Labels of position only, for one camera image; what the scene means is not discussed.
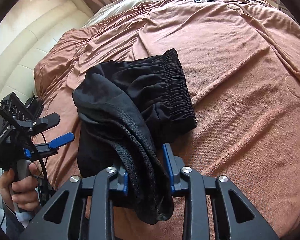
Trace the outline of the person's left hand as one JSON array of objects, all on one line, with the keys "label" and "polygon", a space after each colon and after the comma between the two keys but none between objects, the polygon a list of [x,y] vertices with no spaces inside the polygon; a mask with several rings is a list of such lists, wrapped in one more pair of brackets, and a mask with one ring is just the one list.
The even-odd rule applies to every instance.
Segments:
[{"label": "person's left hand", "polygon": [[14,171],[5,171],[0,176],[0,194],[5,205],[16,212],[14,205],[18,209],[37,212],[40,209],[38,193],[36,188],[38,181],[33,176],[28,176],[23,180],[14,182]]}]

